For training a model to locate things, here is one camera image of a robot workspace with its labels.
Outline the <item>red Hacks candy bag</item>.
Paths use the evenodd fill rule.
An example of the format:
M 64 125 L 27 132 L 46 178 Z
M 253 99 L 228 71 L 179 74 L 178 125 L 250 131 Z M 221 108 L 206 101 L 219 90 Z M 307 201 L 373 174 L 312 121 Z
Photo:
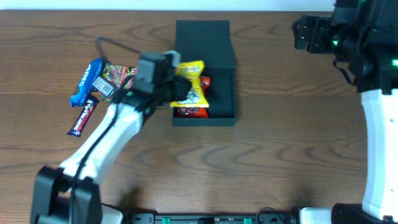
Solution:
M 206 89 L 210 86 L 210 77 L 201 77 L 200 86 L 204 95 L 206 95 Z M 208 118 L 206 108 L 177 108 L 178 118 Z

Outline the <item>yellow Hacks candy bag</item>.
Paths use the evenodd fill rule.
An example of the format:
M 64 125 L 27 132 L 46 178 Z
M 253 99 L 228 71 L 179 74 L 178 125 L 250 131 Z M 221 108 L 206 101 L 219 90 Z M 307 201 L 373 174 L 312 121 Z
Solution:
M 176 75 L 189 80 L 192 87 L 187 93 L 186 100 L 171 102 L 170 106 L 172 108 L 208 108 L 210 106 L 200 86 L 200 77 L 204 68 L 205 64 L 202 60 L 179 64 L 176 69 Z

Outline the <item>black gift box with lid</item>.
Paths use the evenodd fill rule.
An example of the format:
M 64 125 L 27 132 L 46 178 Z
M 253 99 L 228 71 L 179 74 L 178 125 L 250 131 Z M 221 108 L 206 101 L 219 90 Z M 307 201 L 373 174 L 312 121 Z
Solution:
M 237 121 L 236 65 L 229 21 L 176 21 L 175 50 L 182 62 L 202 60 L 202 74 L 210 77 L 205 91 L 210 107 L 207 118 L 179 118 L 173 126 L 234 126 Z

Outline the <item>black Haribo candy bag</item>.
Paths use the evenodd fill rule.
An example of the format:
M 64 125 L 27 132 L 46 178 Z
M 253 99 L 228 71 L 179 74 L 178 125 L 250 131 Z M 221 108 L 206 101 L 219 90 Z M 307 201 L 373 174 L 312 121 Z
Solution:
M 100 77 L 109 83 L 114 91 L 120 88 L 126 78 L 129 78 L 127 84 L 123 86 L 124 89 L 129 89 L 132 87 L 133 77 L 137 73 L 136 67 L 129 67 L 125 65 L 114 65 L 107 63 L 102 71 Z

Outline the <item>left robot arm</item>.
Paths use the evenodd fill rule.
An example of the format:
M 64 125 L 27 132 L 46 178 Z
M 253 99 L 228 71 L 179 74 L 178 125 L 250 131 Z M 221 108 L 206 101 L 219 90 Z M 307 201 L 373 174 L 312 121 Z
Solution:
M 120 209 L 105 205 L 100 185 L 110 167 L 158 106 L 185 100 L 192 84 L 181 76 L 161 81 L 135 77 L 113 96 L 100 125 L 60 167 L 36 175 L 31 223 L 123 223 Z

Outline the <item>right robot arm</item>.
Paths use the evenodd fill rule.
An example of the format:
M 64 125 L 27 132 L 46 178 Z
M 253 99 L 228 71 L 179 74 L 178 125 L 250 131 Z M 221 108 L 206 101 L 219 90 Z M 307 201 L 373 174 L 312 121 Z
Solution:
M 361 203 L 303 207 L 294 223 L 397 222 L 397 0 L 338 0 L 332 16 L 292 24 L 294 46 L 346 62 L 367 126 L 367 179 Z

